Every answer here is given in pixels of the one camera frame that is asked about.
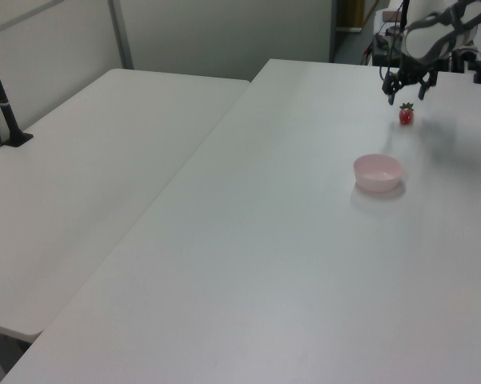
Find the pink bowl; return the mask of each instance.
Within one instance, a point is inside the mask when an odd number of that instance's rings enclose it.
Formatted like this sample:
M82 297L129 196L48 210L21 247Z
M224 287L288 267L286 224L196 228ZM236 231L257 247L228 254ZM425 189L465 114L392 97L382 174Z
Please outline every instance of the pink bowl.
M367 154L354 162L355 181L370 192L392 190L403 174L402 164L385 154Z

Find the tabletop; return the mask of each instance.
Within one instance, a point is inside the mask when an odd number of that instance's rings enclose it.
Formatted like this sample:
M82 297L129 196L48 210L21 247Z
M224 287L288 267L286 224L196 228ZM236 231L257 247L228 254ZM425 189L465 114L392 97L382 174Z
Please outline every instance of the tabletop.
M0 332L32 341L248 82L112 70L0 148Z
M481 383L481 86L380 88L269 61L3 383Z

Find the strawberry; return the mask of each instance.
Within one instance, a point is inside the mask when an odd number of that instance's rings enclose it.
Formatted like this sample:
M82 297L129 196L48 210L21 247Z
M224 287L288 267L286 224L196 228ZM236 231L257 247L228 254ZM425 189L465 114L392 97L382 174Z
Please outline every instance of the strawberry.
M413 112L413 105L414 104L410 102L405 102L400 107L399 118L400 124L402 124L403 126L411 124L413 121L413 117L415 116L415 113Z

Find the strawberry leaves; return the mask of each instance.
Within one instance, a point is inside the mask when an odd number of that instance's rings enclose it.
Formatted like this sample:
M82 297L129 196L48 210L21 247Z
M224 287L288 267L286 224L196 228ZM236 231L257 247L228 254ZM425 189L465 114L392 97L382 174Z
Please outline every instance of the strawberry leaves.
M412 102L405 102L400 106L401 110L413 110L413 103Z

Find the white wall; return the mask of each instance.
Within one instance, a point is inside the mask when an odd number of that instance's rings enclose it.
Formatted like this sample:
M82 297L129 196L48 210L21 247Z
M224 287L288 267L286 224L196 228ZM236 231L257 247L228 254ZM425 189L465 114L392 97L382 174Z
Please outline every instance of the white wall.
M0 32L0 77L21 129L120 67L107 0L64 0Z
M252 80L269 58L330 58L334 0L116 4L138 70Z

